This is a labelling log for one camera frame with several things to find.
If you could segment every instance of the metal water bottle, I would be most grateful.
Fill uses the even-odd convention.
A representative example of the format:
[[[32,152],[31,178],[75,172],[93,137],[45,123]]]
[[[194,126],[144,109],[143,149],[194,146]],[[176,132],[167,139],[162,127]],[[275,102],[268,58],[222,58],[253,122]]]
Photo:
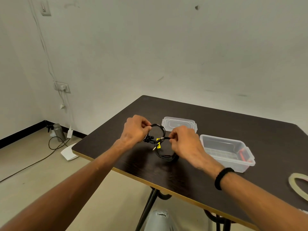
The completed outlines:
[[[63,130],[62,130],[62,127],[60,126],[59,123],[56,123],[56,124],[53,124],[54,126],[54,132],[56,133],[56,136],[58,136],[59,138],[58,141],[61,143],[61,142],[64,142],[66,140],[65,136],[64,136],[64,133],[63,133]]]

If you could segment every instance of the black power cord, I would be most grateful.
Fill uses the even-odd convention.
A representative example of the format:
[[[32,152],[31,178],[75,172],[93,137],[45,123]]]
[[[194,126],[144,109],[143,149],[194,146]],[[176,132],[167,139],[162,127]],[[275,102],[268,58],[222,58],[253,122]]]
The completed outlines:
[[[150,132],[148,132],[143,141],[146,143],[154,144],[153,150],[155,150],[155,153],[159,158],[164,159],[169,162],[178,160],[179,156],[176,153],[174,153],[173,155],[161,155],[160,148],[157,148],[159,145],[161,145],[164,142],[164,140],[170,139],[169,137],[165,137],[166,135],[165,128],[159,124],[153,124],[151,125],[151,127],[159,127],[163,132],[163,136],[159,140],[154,140],[154,136],[150,136]]]
[[[52,137],[50,140],[52,140],[53,138],[59,138],[59,139],[61,139],[61,138],[58,137],[58,136],[54,136],[54,137]],[[56,148],[51,148],[51,147],[50,147],[50,140],[49,140],[49,142],[48,142],[48,147],[49,147],[49,149],[53,150],[52,153],[50,153],[50,154],[49,154],[48,156],[46,156],[45,158],[40,159],[39,161],[37,161],[37,162],[35,162],[35,163],[33,163],[33,164],[31,164],[31,165],[29,165],[29,166],[27,166],[27,167],[21,169],[20,171],[14,173],[14,174],[12,174],[12,175],[10,175],[10,176],[8,176],[8,177],[6,177],[5,179],[2,179],[2,180],[0,181],[0,183],[3,182],[4,180],[10,178],[11,176],[14,176],[15,174],[17,174],[17,173],[19,173],[19,172],[25,170],[26,168],[29,168],[30,166],[33,166],[34,164],[39,163],[39,162],[41,162],[42,160],[48,158],[48,157],[51,156],[57,149],[59,149],[59,148],[61,148],[61,147],[63,147],[63,146],[67,146],[66,144],[68,143],[68,141],[70,141],[70,139],[66,139],[65,141],[63,141],[62,143],[60,143],[59,146],[57,146]]]

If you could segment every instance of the wall stain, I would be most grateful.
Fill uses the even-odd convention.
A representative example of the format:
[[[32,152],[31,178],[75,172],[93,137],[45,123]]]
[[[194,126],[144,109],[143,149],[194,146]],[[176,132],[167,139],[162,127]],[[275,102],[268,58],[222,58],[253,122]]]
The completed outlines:
[[[70,6],[74,6],[74,7],[78,7],[78,8],[80,8],[80,6],[79,6],[79,2],[78,1],[76,1],[76,0],[74,0],[74,2],[73,3],[66,3],[66,4],[64,4],[64,8],[65,9],[67,9],[68,7],[70,7]]]

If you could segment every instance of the left hand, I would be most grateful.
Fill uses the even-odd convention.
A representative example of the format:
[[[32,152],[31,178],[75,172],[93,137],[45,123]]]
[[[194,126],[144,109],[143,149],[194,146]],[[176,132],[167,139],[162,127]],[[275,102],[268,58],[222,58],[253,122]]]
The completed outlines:
[[[152,129],[151,123],[144,117],[134,115],[132,118],[127,118],[124,124],[123,133],[120,141],[126,147],[132,148],[136,143],[144,140],[147,133]]]

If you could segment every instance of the hand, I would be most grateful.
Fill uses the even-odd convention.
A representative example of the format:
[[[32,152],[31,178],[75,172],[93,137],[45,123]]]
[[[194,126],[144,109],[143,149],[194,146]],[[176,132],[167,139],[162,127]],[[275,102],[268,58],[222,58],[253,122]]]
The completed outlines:
[[[144,140],[147,133],[152,129],[151,123],[146,118],[134,115],[132,118],[127,118],[124,124],[123,133],[120,137],[121,143],[127,148],[132,148],[136,143]]]
[[[194,129],[186,126],[174,128],[169,135],[172,150],[181,158],[186,159],[197,169],[203,170],[213,178],[224,168],[208,155]]]

